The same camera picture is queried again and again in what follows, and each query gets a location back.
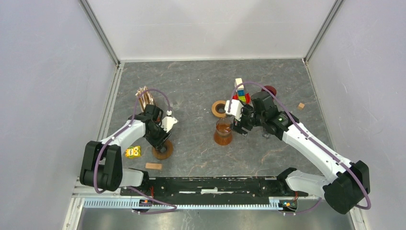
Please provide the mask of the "amber glass carafe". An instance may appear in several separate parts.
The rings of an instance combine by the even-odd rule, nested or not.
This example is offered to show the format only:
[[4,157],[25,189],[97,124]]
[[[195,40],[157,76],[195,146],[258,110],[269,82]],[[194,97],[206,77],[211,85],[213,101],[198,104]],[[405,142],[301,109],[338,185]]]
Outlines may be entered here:
[[226,146],[232,141],[231,121],[225,117],[216,122],[214,141],[221,146]]

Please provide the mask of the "orange coffee filter box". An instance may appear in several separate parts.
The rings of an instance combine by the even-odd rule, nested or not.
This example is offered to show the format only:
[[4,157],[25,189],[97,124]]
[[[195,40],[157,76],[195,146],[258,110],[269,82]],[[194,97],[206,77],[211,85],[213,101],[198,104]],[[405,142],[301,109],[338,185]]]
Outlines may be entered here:
[[159,123],[162,117],[162,111],[157,107],[154,97],[150,92],[146,92],[138,99],[141,105],[141,113],[135,115],[136,120],[146,121],[151,119],[155,123]]

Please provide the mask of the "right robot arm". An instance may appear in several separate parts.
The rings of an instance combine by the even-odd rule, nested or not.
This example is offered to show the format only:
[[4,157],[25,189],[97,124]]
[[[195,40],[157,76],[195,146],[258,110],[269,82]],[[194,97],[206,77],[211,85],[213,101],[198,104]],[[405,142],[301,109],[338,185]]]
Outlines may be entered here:
[[278,175],[277,191],[288,196],[293,191],[305,192],[324,199],[340,214],[347,214],[359,202],[367,201],[370,193],[369,167],[363,161],[353,162],[315,137],[298,118],[275,105],[272,94],[260,91],[252,95],[252,103],[228,100],[225,112],[234,121],[230,128],[246,136],[253,127],[263,128],[267,134],[292,146],[305,156],[321,175],[288,168]]

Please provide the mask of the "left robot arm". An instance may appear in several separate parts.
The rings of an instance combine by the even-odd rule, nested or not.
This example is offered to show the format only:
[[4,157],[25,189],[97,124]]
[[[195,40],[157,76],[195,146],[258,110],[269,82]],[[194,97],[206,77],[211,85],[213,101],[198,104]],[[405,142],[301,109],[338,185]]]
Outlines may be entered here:
[[154,150],[168,150],[170,131],[176,123],[178,120],[171,111],[163,116],[163,110],[148,104],[142,113],[130,116],[109,137],[86,144],[79,174],[80,183],[93,187],[98,194],[126,186],[132,186],[138,195],[147,194],[150,181],[144,178],[146,173],[137,169],[124,169],[122,154],[140,138],[145,138]]

